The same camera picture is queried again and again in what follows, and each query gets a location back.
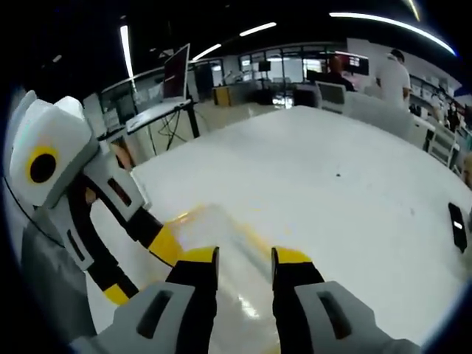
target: white robot casing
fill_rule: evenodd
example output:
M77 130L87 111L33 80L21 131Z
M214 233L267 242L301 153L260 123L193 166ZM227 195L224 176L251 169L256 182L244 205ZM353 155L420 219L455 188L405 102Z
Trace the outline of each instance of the white robot casing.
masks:
M98 141L75 98L64 97L54 105L35 100L15 135L12 184L31 204L53 207L98 150Z

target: black phone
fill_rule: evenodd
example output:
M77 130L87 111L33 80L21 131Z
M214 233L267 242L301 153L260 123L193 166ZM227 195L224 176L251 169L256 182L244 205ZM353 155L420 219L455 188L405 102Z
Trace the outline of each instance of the black phone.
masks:
M458 249L462 253L467 248L467 237L465 234L465 224L464 220L462 219L462 213L459 207L455 204L449 203L449 214L451 214L451 225L452 225L452 232L454 235L454 245L457 246Z

